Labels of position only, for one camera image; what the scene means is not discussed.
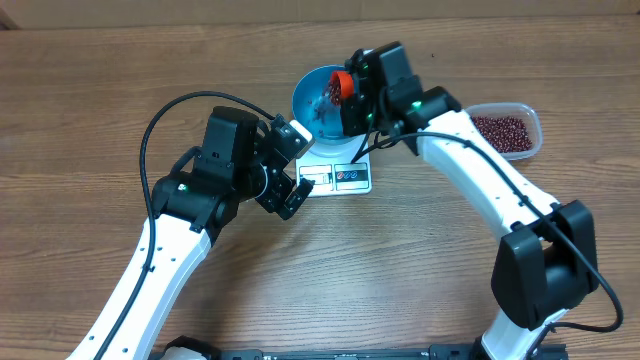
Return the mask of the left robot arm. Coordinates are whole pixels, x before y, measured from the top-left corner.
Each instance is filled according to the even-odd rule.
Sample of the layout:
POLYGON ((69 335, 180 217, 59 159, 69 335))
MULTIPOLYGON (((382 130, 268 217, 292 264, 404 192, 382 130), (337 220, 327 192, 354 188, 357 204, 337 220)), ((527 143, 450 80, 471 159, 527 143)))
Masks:
POLYGON ((296 120, 264 122, 215 107, 202 145, 154 185, 135 253, 72 358, 147 358, 185 283, 242 202, 254 199, 283 220, 295 214, 312 184, 295 183, 284 169, 312 142, 296 120))

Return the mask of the red scoop blue handle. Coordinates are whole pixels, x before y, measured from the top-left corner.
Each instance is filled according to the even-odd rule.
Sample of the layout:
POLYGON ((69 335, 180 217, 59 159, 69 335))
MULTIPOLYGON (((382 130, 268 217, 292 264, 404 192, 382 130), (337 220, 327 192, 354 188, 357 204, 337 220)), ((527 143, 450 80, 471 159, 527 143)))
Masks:
POLYGON ((354 87, 354 80, 348 72, 336 70, 331 73, 326 95, 333 105, 339 106, 346 99, 354 95, 354 87))

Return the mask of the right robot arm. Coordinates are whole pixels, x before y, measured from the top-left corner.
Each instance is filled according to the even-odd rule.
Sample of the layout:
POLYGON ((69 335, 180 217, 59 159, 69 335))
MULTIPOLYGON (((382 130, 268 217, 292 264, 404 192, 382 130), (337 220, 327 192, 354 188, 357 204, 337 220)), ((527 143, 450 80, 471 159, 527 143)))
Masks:
POLYGON ((477 359, 533 359, 543 337, 598 287, 591 212, 561 204, 500 155, 444 88, 423 88, 404 47, 359 49, 333 75, 345 134, 378 131, 449 178, 498 241, 491 288, 500 311, 477 359))

